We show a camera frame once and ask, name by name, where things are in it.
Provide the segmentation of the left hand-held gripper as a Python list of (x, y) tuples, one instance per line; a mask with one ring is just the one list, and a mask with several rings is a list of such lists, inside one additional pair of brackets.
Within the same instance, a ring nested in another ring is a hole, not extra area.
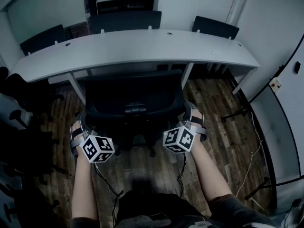
[(115, 153), (112, 139), (98, 136), (95, 129), (86, 123), (85, 111), (79, 114), (79, 122), (83, 136), (87, 136), (87, 138), (81, 137), (73, 140), (71, 147), (79, 146), (90, 163), (106, 162)]

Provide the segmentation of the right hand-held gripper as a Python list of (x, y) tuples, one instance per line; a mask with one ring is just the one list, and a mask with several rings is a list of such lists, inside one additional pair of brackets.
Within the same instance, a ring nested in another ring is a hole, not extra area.
[(191, 125), (191, 123), (195, 123), (195, 118), (192, 117), (192, 111), (197, 109), (197, 107), (188, 100), (184, 101), (184, 107), (185, 112), (181, 121), (183, 126), (163, 133), (163, 147), (174, 153), (190, 152), (197, 134), (201, 136), (201, 141), (207, 138), (205, 128)]

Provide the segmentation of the black mesh office chair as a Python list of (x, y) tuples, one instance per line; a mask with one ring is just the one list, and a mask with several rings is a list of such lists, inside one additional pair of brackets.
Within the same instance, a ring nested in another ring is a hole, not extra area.
[(179, 69), (91, 76), (85, 80), (85, 122), (113, 140), (116, 155), (143, 137), (155, 157), (156, 142), (185, 111), (181, 77)]

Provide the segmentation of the person's right forearm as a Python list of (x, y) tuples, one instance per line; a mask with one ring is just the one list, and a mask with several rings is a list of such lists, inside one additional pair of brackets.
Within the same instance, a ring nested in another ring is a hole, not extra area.
[(207, 202), (232, 195), (231, 189), (200, 141), (195, 137), (190, 151), (198, 174), (202, 193)]

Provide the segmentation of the person's left forearm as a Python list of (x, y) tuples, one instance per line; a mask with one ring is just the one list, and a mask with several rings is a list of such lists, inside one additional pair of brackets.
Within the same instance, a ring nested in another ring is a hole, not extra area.
[(91, 174), (91, 163), (77, 147), (75, 182), (72, 196), (72, 218), (99, 220)]

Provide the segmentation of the black swivel chair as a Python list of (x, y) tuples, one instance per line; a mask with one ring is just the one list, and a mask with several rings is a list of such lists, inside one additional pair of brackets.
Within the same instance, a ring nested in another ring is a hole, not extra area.
[(46, 185), (44, 174), (53, 170), (68, 174), (53, 163), (53, 149), (59, 143), (52, 132), (33, 128), (19, 130), (0, 118), (0, 162), (10, 177), (38, 177), (39, 182)]
[(19, 74), (9, 75), (9, 70), (3, 66), (0, 67), (0, 93), (12, 97), (21, 108), (35, 116), (45, 113), (49, 122), (53, 121), (51, 104), (64, 100), (47, 79), (29, 83)]
[(8, 222), (11, 222), (11, 215), (15, 214), (21, 228), (64, 228), (54, 212), (54, 208), (59, 205), (58, 200), (50, 204), (37, 188), (16, 190), (8, 184), (4, 186), (0, 183), (0, 190), (14, 199), (12, 208), (3, 204)]

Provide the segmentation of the person's right hand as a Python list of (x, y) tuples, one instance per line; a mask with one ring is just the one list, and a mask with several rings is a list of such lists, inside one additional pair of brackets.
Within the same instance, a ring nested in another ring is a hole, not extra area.
[(198, 109), (191, 109), (191, 128), (205, 128), (204, 115)]

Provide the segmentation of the person's left hand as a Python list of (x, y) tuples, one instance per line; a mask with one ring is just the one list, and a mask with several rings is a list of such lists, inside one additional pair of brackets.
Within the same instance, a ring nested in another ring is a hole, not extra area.
[(72, 124), (70, 131), (71, 131), (71, 140), (72, 141), (80, 139), (83, 136), (83, 130), (81, 128), (81, 124), (80, 124), (79, 120), (75, 121)]

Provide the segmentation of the long white desk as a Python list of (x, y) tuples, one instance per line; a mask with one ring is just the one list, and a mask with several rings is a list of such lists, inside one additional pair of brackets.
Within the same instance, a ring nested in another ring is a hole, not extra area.
[(199, 62), (249, 67), (246, 78), (259, 68), (252, 54), (232, 39), (182, 30), (141, 29), (101, 32), (55, 44), (20, 59), (12, 72), (28, 82), (64, 74), (84, 102), (74, 72), (149, 61), (185, 62), (183, 85)]

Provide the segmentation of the black desk partition panel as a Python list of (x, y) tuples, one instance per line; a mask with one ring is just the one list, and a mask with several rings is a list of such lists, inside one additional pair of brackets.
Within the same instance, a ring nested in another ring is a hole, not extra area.
[(234, 40), (239, 32), (239, 28), (217, 20), (196, 16), (192, 32), (199, 30), (202, 34), (217, 36), (221, 38)]
[(159, 29), (161, 11), (124, 11), (94, 15), (89, 18), (91, 34), (138, 29)]
[(63, 26), (58, 25), (20, 43), (20, 47), (23, 53), (27, 56), (29, 53), (32, 54), (39, 50), (55, 45), (55, 42), (61, 43), (66, 40), (67, 35)]

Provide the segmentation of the white box with red button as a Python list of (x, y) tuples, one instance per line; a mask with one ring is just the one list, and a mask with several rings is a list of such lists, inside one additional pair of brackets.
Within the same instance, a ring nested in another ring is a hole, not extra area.
[(278, 77), (274, 77), (269, 82), (269, 86), (270, 86), (271, 90), (273, 91), (273, 93), (277, 93), (281, 89), (282, 84), (280, 83)]

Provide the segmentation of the whiteboard on rolling stand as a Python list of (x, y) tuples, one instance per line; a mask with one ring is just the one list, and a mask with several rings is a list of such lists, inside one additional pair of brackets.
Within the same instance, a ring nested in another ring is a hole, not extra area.
[[(296, 61), (301, 63), (294, 73)], [(273, 93), (269, 82), (278, 77), (282, 84)], [(242, 108), (230, 117), (253, 114), (262, 131), (270, 184), (276, 205), (288, 206), (304, 196), (304, 34), (287, 62), (279, 67), (267, 84)]]

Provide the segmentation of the person's dark shirt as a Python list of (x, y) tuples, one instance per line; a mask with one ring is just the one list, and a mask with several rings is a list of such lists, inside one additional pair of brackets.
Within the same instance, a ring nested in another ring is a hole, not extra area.
[(131, 190), (119, 200), (114, 228), (277, 228), (267, 216), (245, 207), (233, 195), (209, 202), (204, 216), (176, 194)]

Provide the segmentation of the frosted glass window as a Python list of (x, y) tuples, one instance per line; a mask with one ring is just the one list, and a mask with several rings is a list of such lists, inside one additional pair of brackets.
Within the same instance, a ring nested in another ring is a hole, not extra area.
[(85, 21), (84, 0), (0, 0), (0, 41), (21, 43), (52, 27)]

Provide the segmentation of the white wall pipe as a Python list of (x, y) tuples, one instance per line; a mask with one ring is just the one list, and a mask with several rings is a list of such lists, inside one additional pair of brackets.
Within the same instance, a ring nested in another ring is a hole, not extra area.
[(229, 9), (229, 12), (228, 12), (228, 16), (225, 21), (227, 24), (230, 24), (230, 25), (233, 24), (233, 20), (237, 13), (237, 6), (238, 6), (238, 0), (233, 0), (231, 7)]

